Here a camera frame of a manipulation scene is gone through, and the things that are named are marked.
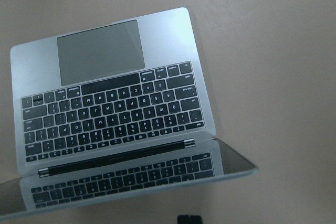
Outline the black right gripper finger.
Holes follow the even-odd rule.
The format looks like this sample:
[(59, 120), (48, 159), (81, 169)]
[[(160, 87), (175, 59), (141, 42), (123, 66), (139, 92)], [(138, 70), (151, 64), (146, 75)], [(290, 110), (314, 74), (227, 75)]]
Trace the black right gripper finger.
[(202, 224), (202, 217), (199, 215), (189, 216), (190, 224)]
[(179, 215), (177, 217), (177, 224), (190, 224), (189, 215)]

